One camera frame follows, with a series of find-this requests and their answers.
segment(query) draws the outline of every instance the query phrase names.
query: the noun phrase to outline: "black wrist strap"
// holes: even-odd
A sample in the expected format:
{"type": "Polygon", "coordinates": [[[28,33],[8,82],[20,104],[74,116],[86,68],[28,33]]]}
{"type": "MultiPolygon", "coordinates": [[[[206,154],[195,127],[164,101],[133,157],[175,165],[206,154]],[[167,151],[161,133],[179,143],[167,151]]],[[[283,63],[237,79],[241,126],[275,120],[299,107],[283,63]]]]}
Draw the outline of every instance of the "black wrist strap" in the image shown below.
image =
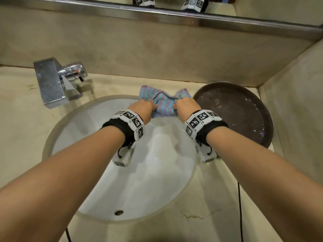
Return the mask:
{"type": "Polygon", "coordinates": [[[121,148],[132,145],[135,142],[134,132],[131,130],[127,122],[124,122],[121,119],[110,119],[109,121],[105,122],[100,129],[106,126],[115,126],[124,133],[126,140],[121,148]]]}
{"type": "Polygon", "coordinates": [[[228,124],[224,121],[211,121],[210,123],[203,126],[202,129],[197,133],[196,140],[200,141],[206,146],[209,146],[209,144],[206,142],[206,136],[210,131],[219,126],[228,127],[228,124]]]}

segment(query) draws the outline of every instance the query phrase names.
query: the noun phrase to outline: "finger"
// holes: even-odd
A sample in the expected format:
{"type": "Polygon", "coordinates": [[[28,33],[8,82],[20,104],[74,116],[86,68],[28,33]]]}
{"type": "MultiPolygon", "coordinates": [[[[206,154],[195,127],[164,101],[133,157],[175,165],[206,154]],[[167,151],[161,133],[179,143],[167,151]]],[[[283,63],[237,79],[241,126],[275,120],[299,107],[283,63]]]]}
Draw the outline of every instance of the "finger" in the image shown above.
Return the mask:
{"type": "Polygon", "coordinates": [[[158,104],[154,104],[154,101],[153,101],[153,100],[151,100],[151,101],[150,101],[150,103],[151,103],[151,108],[152,108],[152,110],[157,109],[158,104]]]}

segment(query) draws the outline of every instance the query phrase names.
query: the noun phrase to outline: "brown tray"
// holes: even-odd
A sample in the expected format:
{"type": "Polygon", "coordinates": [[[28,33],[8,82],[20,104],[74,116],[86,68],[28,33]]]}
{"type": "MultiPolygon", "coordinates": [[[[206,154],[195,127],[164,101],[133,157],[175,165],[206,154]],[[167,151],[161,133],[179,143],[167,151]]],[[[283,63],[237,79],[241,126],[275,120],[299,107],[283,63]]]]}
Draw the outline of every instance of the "brown tray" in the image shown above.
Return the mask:
{"type": "Polygon", "coordinates": [[[268,148],[273,138],[273,122],[261,100],[248,89],[230,82],[212,82],[194,97],[202,109],[219,115],[229,128],[268,148]]]}

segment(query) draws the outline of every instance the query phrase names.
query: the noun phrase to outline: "sink drain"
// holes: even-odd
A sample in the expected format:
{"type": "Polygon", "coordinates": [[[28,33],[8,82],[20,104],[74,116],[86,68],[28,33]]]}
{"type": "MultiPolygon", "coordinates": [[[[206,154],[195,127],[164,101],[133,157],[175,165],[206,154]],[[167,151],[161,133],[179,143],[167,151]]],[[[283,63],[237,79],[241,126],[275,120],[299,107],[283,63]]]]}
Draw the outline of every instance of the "sink drain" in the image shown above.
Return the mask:
{"type": "Polygon", "coordinates": [[[123,214],[123,210],[117,210],[114,212],[116,216],[121,216],[123,214]]]}

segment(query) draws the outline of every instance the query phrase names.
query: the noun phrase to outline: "hand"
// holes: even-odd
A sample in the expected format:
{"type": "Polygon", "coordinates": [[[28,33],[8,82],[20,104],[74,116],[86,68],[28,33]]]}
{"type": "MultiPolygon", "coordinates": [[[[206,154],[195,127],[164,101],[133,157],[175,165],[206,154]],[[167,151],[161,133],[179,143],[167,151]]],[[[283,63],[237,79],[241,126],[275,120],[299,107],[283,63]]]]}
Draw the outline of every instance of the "hand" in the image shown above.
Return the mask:
{"type": "Polygon", "coordinates": [[[138,102],[133,103],[128,107],[128,109],[140,115],[144,124],[146,125],[151,120],[151,112],[157,109],[158,105],[154,104],[154,101],[145,101],[140,100],[138,102]]]}
{"type": "Polygon", "coordinates": [[[174,109],[177,109],[178,117],[184,123],[191,114],[197,110],[201,110],[198,103],[192,98],[183,98],[176,101],[173,105],[174,109]]]}

